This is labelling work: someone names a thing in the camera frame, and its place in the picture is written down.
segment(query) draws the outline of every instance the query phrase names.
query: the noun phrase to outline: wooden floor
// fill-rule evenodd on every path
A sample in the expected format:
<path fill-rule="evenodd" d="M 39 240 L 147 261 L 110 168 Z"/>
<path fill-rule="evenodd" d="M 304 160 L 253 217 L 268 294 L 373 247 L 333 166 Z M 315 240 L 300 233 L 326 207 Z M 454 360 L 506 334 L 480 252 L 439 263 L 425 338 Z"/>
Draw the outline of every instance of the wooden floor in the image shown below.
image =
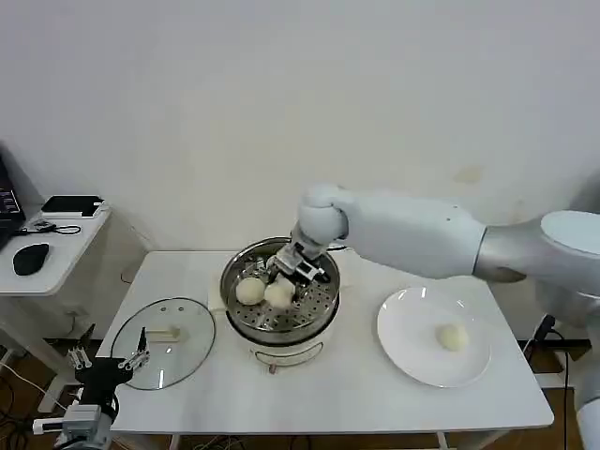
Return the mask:
<path fill-rule="evenodd" d="M 11 362 L 11 366 L 41 387 L 47 387 L 52 379 L 52 373 L 42 365 L 36 358 L 26 355 L 24 358 L 16 358 Z M 553 360 L 550 352 L 540 352 L 534 358 L 534 367 L 541 368 L 541 371 L 552 371 L 556 369 L 557 363 Z M 37 416 L 37 405 L 41 398 L 41 394 L 33 387 L 20 381 L 7 370 L 3 369 L 0 373 L 0 414 L 8 413 L 14 418 L 26 418 L 25 422 L 16 422 L 15 420 L 6 419 L 0 422 L 0 449 L 30 449 L 30 450 L 48 450 L 53 447 L 55 436 L 43 435 L 32 436 L 27 432 L 31 427 L 31 421 Z M 11 392 L 8 383 L 14 389 L 14 401 L 12 408 L 8 411 L 8 406 L 11 402 Z M 554 424 L 548 428 L 528 429 L 512 431 L 508 435 L 500 438 L 488 448 L 489 450 L 504 450 L 504 449 L 544 449 L 558 450 L 563 449 L 563 390 L 554 389 L 546 391 L 546 396 L 552 410 L 554 411 Z M 61 397 L 61 402 L 65 405 L 70 404 L 72 397 L 69 393 L 65 393 Z M 568 449 L 582 449 L 581 439 L 578 434 L 578 426 L 573 409 L 573 392 L 568 392 L 568 408 L 567 408 L 567 428 L 568 428 Z M 15 430 L 22 430 L 25 438 L 17 437 Z M 451 446 L 456 446 L 462 438 L 463 433 L 450 433 L 448 443 Z M 208 443 L 213 436 L 184 436 L 180 448 L 182 450 L 191 450 L 194 446 L 198 446 L 196 450 L 202 448 L 202 443 Z M 158 443 L 162 448 L 168 447 L 169 438 L 167 436 L 156 436 Z M 297 437 L 292 436 L 257 436 L 240 437 L 242 447 L 234 440 L 231 441 L 232 450 L 358 450 L 358 449 L 392 449 L 392 448 L 437 448 L 437 439 L 434 435 L 344 435 L 344 436 L 310 436 Z M 208 446 L 203 450 L 225 450 L 228 440 L 225 438 L 216 438 L 212 446 Z M 111 449 L 119 449 L 118 444 L 113 443 Z"/>

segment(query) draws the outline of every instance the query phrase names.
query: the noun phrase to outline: black cable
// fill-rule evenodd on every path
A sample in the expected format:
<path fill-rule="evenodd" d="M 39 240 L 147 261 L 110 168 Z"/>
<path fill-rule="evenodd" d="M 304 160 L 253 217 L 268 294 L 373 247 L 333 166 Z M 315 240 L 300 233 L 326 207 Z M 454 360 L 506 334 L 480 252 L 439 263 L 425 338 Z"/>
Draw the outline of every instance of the black cable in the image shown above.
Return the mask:
<path fill-rule="evenodd" d="M 68 330 L 68 332 L 63 336 L 63 337 L 58 337 L 56 339 L 52 339 L 52 340 L 47 340 L 46 342 L 48 343 L 48 345 L 54 345 L 56 344 L 59 340 L 61 339 L 66 339 L 68 338 L 71 333 L 73 333 L 73 331 L 75 330 L 75 322 L 77 321 L 77 316 L 72 315 L 71 316 L 71 329 Z"/>
<path fill-rule="evenodd" d="M 16 425 L 13 422 L 6 422 L 3 427 L 5 427 L 6 425 L 12 426 L 13 430 L 16 427 Z M 7 434 L 7 436 L 4 438 L 4 448 L 9 450 L 10 448 L 12 448 L 9 439 L 12 438 L 12 430 L 9 432 L 9 434 Z"/>
<path fill-rule="evenodd" d="M 17 230 L 12 235 L 13 236 L 26 236 L 28 234 L 46 234 L 46 233 L 56 233 L 56 234 L 77 234 L 82 232 L 82 227 L 79 225 L 64 225 L 62 227 L 57 227 L 55 224 L 51 223 L 46 227 L 39 228 L 38 230 L 27 230 L 26 228 L 22 228 Z"/>
<path fill-rule="evenodd" d="M 42 385 L 44 390 L 47 390 L 52 380 Z M 29 436 L 32 433 L 32 427 L 34 418 L 40 417 L 37 412 L 40 397 L 43 395 L 41 392 L 37 392 L 36 398 L 34 399 L 33 406 L 23 418 L 11 416 L 2 426 L 10 425 L 13 429 L 7 435 L 6 438 L 6 449 L 7 450 L 25 450 L 29 443 Z"/>
<path fill-rule="evenodd" d="M 552 333 L 558 336 L 561 340 L 565 340 L 564 336 L 556 330 L 549 330 L 549 333 Z M 562 398 L 562 444 L 564 446 L 564 450 L 566 450 L 567 444 L 567 430 L 566 430 L 566 403 L 567 403 L 567 392 L 569 389 L 569 351 L 564 351 L 564 397 Z"/>
<path fill-rule="evenodd" d="M 126 279 L 123 278 L 123 272 L 121 272 L 121 281 L 123 281 L 126 284 L 131 284 L 131 281 L 127 281 Z"/>
<path fill-rule="evenodd" d="M 532 338 L 530 340 L 528 340 L 527 343 L 525 344 L 525 347 L 523 347 L 523 353 L 525 353 L 527 351 L 528 345 L 529 345 L 529 348 L 531 348 L 529 354 L 526 357 L 528 363 L 531 363 L 533 354 L 535 353 L 535 350 L 537 350 L 537 347 L 538 347 L 537 343 L 544 341 L 544 339 L 546 338 L 546 335 L 550 332 L 550 330 L 552 329 L 552 327 L 554 326 L 555 323 L 556 323 L 556 319 L 554 318 L 554 316 L 551 316 L 550 314 L 546 314 L 542 318 L 542 321 L 540 322 L 540 324 L 537 325 L 537 328 L 535 328 L 535 332 L 533 333 Z"/>
<path fill-rule="evenodd" d="M 112 399 L 114 400 L 114 417 L 116 418 L 116 416 L 119 415 L 121 407 L 119 406 L 119 398 L 116 394 L 112 394 Z"/>
<path fill-rule="evenodd" d="M 8 427 L 8 426 L 12 426 L 12 427 L 14 427 L 15 425 L 14 425 L 14 423 L 13 423 L 12 421 L 10 421 L 10 420 L 7 420 L 7 421 L 3 422 L 2 424 L 0 424 L 0 429 L 2 429 L 2 428 L 4 428 L 4 427 Z"/>
<path fill-rule="evenodd" d="M 85 441 L 84 436 L 78 436 L 69 441 L 63 442 L 60 445 L 56 445 L 52 450 L 63 450 L 63 448 L 67 448 L 74 443 L 80 443 L 81 441 Z"/>
<path fill-rule="evenodd" d="M 237 443 L 242 450 L 246 450 L 244 443 L 237 436 L 223 436 L 222 438 L 219 438 L 215 442 L 208 445 L 208 447 L 206 447 L 205 450 L 221 449 L 221 444 L 224 443 L 225 441 L 227 441 L 228 439 L 233 439 L 235 441 L 235 443 Z"/>
<path fill-rule="evenodd" d="M 12 385 L 7 381 L 6 378 L 0 377 L 0 382 L 5 384 L 6 387 L 8 388 L 8 390 L 10 391 L 10 404 L 8 405 L 7 411 L 4 412 L 4 411 L 0 410 L 0 414 L 2 414 L 2 418 L 0 419 L 0 422 L 1 422 L 6 419 L 14 419 L 14 417 L 12 417 L 10 415 L 10 413 L 12 413 L 12 407 L 15 403 L 15 390 L 12 388 Z"/>
<path fill-rule="evenodd" d="M 307 438 L 307 450 L 312 450 L 312 440 L 310 439 L 310 436 L 308 436 L 307 434 L 304 434 L 303 436 Z M 296 439 L 298 439 L 298 436 L 292 436 L 292 438 L 290 439 L 289 450 L 293 450 L 293 443 L 296 442 Z"/>

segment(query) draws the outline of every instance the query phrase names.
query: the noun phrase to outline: white wall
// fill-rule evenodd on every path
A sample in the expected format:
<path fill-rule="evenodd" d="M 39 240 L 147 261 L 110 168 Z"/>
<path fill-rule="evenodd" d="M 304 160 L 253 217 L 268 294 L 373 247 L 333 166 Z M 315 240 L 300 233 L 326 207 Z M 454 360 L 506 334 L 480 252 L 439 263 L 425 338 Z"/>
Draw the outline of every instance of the white wall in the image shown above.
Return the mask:
<path fill-rule="evenodd" d="M 561 0 L 3 0 L 0 137 L 42 195 L 97 192 L 156 248 L 286 234 L 322 180 L 510 223 L 565 207 L 600 169 L 599 14 Z M 508 291 L 528 335 L 531 298 Z"/>

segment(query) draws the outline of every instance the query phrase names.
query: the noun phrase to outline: cable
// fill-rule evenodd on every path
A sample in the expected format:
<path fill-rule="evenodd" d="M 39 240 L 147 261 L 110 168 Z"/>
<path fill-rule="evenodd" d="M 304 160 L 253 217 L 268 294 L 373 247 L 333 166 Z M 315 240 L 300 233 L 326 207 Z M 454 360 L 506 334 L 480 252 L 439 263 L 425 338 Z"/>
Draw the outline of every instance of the cable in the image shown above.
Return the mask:
<path fill-rule="evenodd" d="M 150 240 L 150 238 L 148 236 L 146 236 L 145 234 L 143 234 L 143 232 L 140 232 L 140 230 L 138 230 L 137 228 L 135 228 L 133 225 L 131 225 L 130 223 L 128 224 L 129 228 L 136 233 L 138 236 L 141 237 L 141 239 L 143 239 L 144 241 L 146 241 L 149 244 L 149 247 L 147 249 L 152 250 L 152 246 L 154 245 L 154 243 Z"/>
<path fill-rule="evenodd" d="M 114 443 L 116 443 L 119 447 L 123 448 L 124 450 L 129 450 L 129 447 L 127 447 L 125 444 L 119 442 L 119 437 L 118 436 L 114 436 L 112 438 L 112 441 Z"/>
<path fill-rule="evenodd" d="M 112 394 L 112 399 L 114 400 L 114 417 L 116 417 L 119 415 L 119 410 L 121 407 L 119 405 L 119 398 L 116 396 L 116 394 Z"/>
<path fill-rule="evenodd" d="M 3 441 L 4 439 L 6 439 L 7 437 L 8 437 L 8 435 L 7 435 L 7 434 L 5 434 L 4 436 L 2 436 L 2 437 L 0 438 L 0 442 L 1 442 L 1 441 Z"/>
<path fill-rule="evenodd" d="M 2 419 L 0 420 L 4 421 L 6 419 L 14 419 L 14 417 L 12 417 L 10 413 L 12 413 L 12 407 L 15 403 L 15 390 L 12 388 L 12 385 L 7 381 L 6 378 L 0 377 L 0 382 L 4 383 L 10 391 L 10 404 L 8 405 L 8 409 L 6 412 L 0 410 L 0 413 L 2 414 Z"/>
<path fill-rule="evenodd" d="M 57 400 L 56 398 L 54 398 L 53 396 L 51 396 L 50 394 L 48 394 L 48 393 L 47 393 L 45 390 L 43 390 L 41 387 L 39 387 L 39 386 L 38 386 L 37 384 L 35 384 L 34 382 L 30 382 L 30 381 L 29 381 L 29 380 L 27 380 L 26 378 L 24 378 L 24 377 L 22 377 L 21 375 L 19 375 L 19 374 L 18 374 L 16 371 L 14 371 L 14 370 L 12 369 L 12 367 L 11 367 L 11 366 L 7 366 L 7 365 L 6 365 L 6 364 L 4 364 L 4 363 L 0 363 L 0 366 L 3 366 L 4 368 L 7 368 L 8 370 L 10 370 L 10 371 L 13 373 L 13 375 L 14 375 L 15 377 L 19 378 L 20 380 L 23 380 L 23 381 L 24 381 L 24 382 L 26 382 L 26 383 L 29 383 L 29 384 L 31 384 L 31 385 L 32 385 L 32 386 L 34 386 L 34 387 L 35 387 L 35 388 L 36 388 L 36 389 L 37 389 L 39 392 L 41 392 L 41 393 L 42 393 L 42 394 L 44 394 L 45 396 L 48 396 L 48 397 L 50 397 L 50 398 L 52 399 L 52 401 L 53 401 L 53 402 L 54 402 L 54 403 L 55 403 L 57 406 L 59 406 L 59 407 L 60 407 L 60 408 L 61 408 L 63 411 L 66 411 L 66 410 L 67 410 L 67 408 L 65 408 L 63 405 L 61 405 L 61 404 L 58 402 L 58 400 Z"/>
<path fill-rule="evenodd" d="M 56 445 L 55 447 L 52 448 L 52 450 L 63 450 L 63 448 L 67 448 L 74 443 L 80 443 L 81 441 L 85 441 L 84 436 L 78 436 L 69 441 L 63 442 L 60 445 Z"/>
<path fill-rule="evenodd" d="M 552 333 L 558 336 L 562 341 L 566 340 L 564 336 L 556 330 L 550 330 L 549 333 Z M 566 403 L 567 403 L 567 392 L 569 389 L 569 351 L 564 351 L 564 396 L 562 398 L 562 444 L 564 450 L 566 450 L 567 444 L 567 429 L 566 429 Z"/>
<path fill-rule="evenodd" d="M 310 436 L 307 434 L 303 436 L 307 438 L 307 449 L 312 450 L 312 440 L 310 439 Z M 298 436 L 292 436 L 292 439 L 290 440 L 290 450 L 293 450 L 293 443 L 295 443 L 296 439 L 298 439 Z"/>
<path fill-rule="evenodd" d="M 235 441 L 235 443 L 237 443 L 240 446 L 240 448 L 242 450 L 246 450 L 246 447 L 244 446 L 244 441 L 243 440 L 241 440 L 237 436 L 232 436 L 232 439 Z"/>
<path fill-rule="evenodd" d="M 51 224 L 48 227 L 41 228 L 39 230 L 27 230 L 26 228 L 22 228 L 17 230 L 12 235 L 13 236 L 26 236 L 28 234 L 46 234 L 46 233 L 56 233 L 56 234 L 78 234 L 82 232 L 82 227 L 79 225 L 65 225 L 63 227 L 57 227 L 54 224 Z"/>
<path fill-rule="evenodd" d="M 76 320 L 77 320 L 77 316 L 76 316 L 75 314 L 73 314 L 73 315 L 71 316 L 71 329 L 70 329 L 70 330 L 68 330 L 68 333 L 67 333 L 67 334 L 65 335 L 65 337 L 63 337 L 63 338 L 68 338 L 68 337 L 70 336 L 70 334 L 71 334 L 73 331 L 75 331 L 75 322 L 76 322 Z"/>
<path fill-rule="evenodd" d="M 206 447 L 208 447 L 211 443 L 213 443 L 214 441 L 216 441 L 218 438 L 220 438 L 220 436 L 215 436 L 213 439 L 211 439 L 208 443 L 205 444 L 201 444 L 199 443 L 198 445 L 196 445 L 194 448 L 192 448 L 192 450 L 204 450 Z"/>
<path fill-rule="evenodd" d="M 121 272 L 121 281 L 123 281 L 126 284 L 131 284 L 133 281 L 127 281 L 126 279 L 123 278 L 123 272 Z"/>
<path fill-rule="evenodd" d="M 542 316 L 542 319 L 540 320 L 539 324 L 537 324 L 535 326 L 535 328 L 533 329 L 533 333 L 532 336 L 529 338 L 529 340 L 527 341 L 527 343 L 523 346 L 523 354 L 526 353 L 527 349 L 529 348 L 529 346 L 532 344 L 533 340 L 535 339 L 535 335 L 537 334 L 537 330 L 540 329 L 540 326 L 542 326 L 542 322 L 544 321 L 544 319 L 546 318 L 546 314 L 544 314 Z M 532 357 L 533 357 L 533 349 L 530 352 L 529 356 L 527 356 L 527 362 L 531 363 L 532 361 Z"/>
<path fill-rule="evenodd" d="M 10 431 L 10 433 L 7 436 L 7 444 L 8 444 L 8 448 L 10 449 L 15 449 L 15 450 L 19 450 L 19 442 L 22 439 L 22 446 L 21 449 L 25 450 L 27 448 L 27 444 L 29 443 L 29 438 L 27 437 L 27 431 L 29 431 L 28 428 L 23 429 L 22 426 L 18 426 L 15 427 L 12 431 Z"/>

